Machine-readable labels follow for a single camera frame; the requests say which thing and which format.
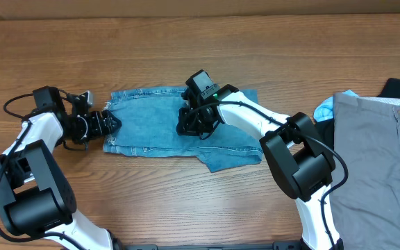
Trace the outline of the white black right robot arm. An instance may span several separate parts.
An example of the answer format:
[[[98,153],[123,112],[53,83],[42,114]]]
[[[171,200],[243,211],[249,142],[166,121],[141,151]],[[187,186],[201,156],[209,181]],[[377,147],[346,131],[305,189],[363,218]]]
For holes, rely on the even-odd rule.
[[[226,124],[257,139],[277,186],[296,203],[302,225],[299,248],[343,249],[330,195],[346,183],[347,164],[322,142],[309,116],[266,109],[232,85],[218,86],[202,69],[185,84],[177,133],[206,139]]]

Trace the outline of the light blue denim jeans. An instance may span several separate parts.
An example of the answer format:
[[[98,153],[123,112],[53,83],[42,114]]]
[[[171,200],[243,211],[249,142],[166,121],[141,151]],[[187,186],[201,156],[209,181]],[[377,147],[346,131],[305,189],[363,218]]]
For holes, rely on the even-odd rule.
[[[106,136],[106,153],[133,157],[198,158],[210,172],[218,172],[262,161],[259,141],[240,129],[220,125],[206,140],[176,132],[178,110],[183,107],[183,87],[151,87],[113,92],[106,103],[122,123]]]

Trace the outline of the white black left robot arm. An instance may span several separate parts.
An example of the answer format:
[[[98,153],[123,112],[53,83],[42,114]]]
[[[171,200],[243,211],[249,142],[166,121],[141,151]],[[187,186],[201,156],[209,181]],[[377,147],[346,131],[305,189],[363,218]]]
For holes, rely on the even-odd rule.
[[[79,151],[122,123],[93,111],[90,91],[70,94],[44,86],[32,91],[36,107],[20,115],[22,129],[0,154],[0,236],[15,243],[51,240],[64,249],[122,250],[121,240],[77,208],[73,189],[53,157],[71,140]]]

